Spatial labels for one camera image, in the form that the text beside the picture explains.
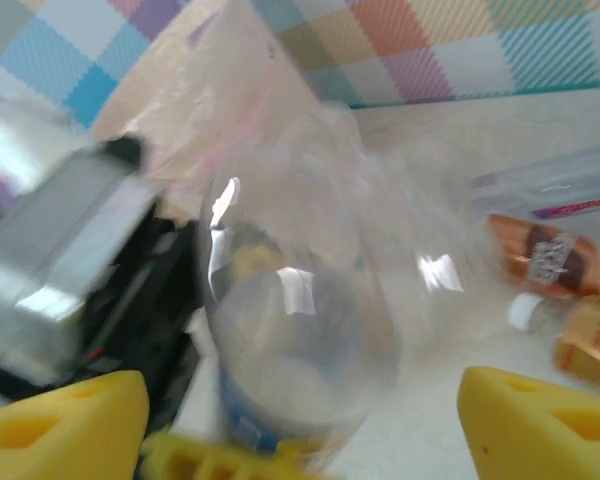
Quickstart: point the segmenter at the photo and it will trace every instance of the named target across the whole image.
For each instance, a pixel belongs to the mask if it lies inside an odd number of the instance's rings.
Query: yellow sponge
[[[142,447],[145,480],[319,480],[235,448],[157,433]]]
[[[474,367],[458,413],[481,480],[600,480],[600,397]]]
[[[139,372],[116,372],[0,408],[0,480],[127,480],[149,414]]]

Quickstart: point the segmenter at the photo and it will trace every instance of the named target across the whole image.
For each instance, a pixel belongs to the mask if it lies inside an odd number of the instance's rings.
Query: plaid pattern
[[[0,0],[0,96],[33,94],[90,126],[183,0]]]
[[[189,0],[0,0],[0,95],[90,126]],[[325,98],[377,106],[600,86],[600,0],[253,0]]]
[[[378,106],[600,86],[600,0],[254,0],[325,97]]]

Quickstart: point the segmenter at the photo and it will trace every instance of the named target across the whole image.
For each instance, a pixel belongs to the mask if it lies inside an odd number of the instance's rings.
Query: gray metal object
[[[159,196],[132,165],[83,150],[0,218],[0,366],[40,385],[72,366],[89,294]]]

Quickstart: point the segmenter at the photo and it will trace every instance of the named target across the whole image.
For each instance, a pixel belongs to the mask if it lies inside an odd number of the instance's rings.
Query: countertop
[[[600,145],[600,90],[369,109],[355,115],[365,144],[393,152],[393,161],[440,162],[443,154],[441,172],[450,159],[452,168],[468,176]],[[545,339],[506,326],[506,308],[498,305],[479,319],[495,326],[488,339],[414,361],[410,381],[369,416],[328,472],[350,480],[475,479],[455,403],[468,366],[498,367],[584,388],[552,369]],[[194,325],[197,332],[200,325]],[[213,438],[217,363],[204,337],[204,332],[196,335],[207,356],[174,430]]]

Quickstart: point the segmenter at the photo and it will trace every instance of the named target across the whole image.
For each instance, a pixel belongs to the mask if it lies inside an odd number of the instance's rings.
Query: white bottle cap
[[[528,332],[533,312],[542,300],[544,297],[533,293],[521,293],[514,298],[507,312],[509,325]]]

